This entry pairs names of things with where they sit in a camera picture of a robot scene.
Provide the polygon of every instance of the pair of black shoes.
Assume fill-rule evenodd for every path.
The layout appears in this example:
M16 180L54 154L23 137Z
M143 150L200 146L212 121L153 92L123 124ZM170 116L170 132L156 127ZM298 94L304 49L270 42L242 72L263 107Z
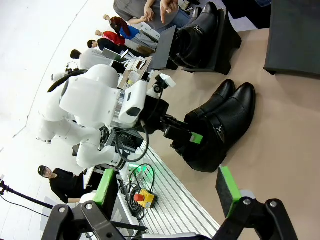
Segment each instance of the pair of black shoes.
M209 101L185 116L184 122L203 136L202 142L173 141L171 146L192 169L214 172L250 127L256 107L255 88L246 82L235 89L231 79L225 80Z
M197 7L189 23L177 31L169 59L186 68L195 68L207 62L210 56L206 53L215 45L218 26L218 10L213 2L208 2L204 9Z

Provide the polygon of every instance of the black t-shirt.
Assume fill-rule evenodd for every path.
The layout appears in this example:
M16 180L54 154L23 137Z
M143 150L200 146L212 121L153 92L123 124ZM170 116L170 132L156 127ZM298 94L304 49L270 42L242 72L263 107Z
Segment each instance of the black t-shirt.
M106 38L100 38L98 41L99 49L109 49L117 54L121 54L122 48Z
M72 172L56 168L53 171L57 177L50 179L51 190L64 203L68 203L68 198L81 198L83 195L83 185L77 184L78 177Z

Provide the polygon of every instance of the black pole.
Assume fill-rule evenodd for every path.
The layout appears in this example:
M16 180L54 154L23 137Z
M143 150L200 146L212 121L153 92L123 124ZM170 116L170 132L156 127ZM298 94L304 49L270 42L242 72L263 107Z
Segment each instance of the black pole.
M3 188L3 190L1 191L1 195L3 195L3 193L4 193L5 191L7 191L7 192L9 192L9 193L18 195L19 197L22 197L22 198L24 198L24 199L27 199L27 200L29 200L30 202L33 202L33 203L35 203L35 204L39 204L39 205L41 205L41 206L43 206L43 207L45 207L45 208L48 208L48 209L53 209L53 208L54 208L54 206L52 206L52 205L50 205L50 204L48 204L48 203L45 203L45 202L43 202L43 201L39 201L39 200L37 200L37 199L34 199L34 198L32 198L32 197L26 196L26 195L24 195L24 194L22 194L22 193L20 193L20 192L17 192L17 191L15 191L15 190L13 190L13 189L10 188L9 186L5 185L5 181L1 181L0 188Z

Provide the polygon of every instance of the person in white shirt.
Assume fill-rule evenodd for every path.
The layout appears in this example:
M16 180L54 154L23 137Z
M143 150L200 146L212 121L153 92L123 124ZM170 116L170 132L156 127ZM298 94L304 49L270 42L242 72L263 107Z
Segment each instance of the person in white shirt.
M72 50L70 57L72 59L80 59L80 68L89 70L95 65L108 65L111 66L112 60L102 55L102 51L94 48L89 48L84 53L78 50Z

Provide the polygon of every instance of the beige tabletop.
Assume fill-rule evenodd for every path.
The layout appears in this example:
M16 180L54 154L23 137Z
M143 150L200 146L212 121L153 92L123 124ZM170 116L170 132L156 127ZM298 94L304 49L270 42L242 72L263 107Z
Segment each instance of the beige tabletop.
M250 82L256 90L255 115L248 132L228 152L229 166L240 189L253 191L258 201L283 201L299 239L320 239L320 81L290 75L270 75L265 64L269 30L239 33L241 48L231 60L228 76L166 70L176 82L162 98L168 113L183 121L205 103L227 78L236 86ZM150 145L191 194L219 223L223 211L215 189L217 173L191 169L160 131ZM241 239L258 239L252 229Z

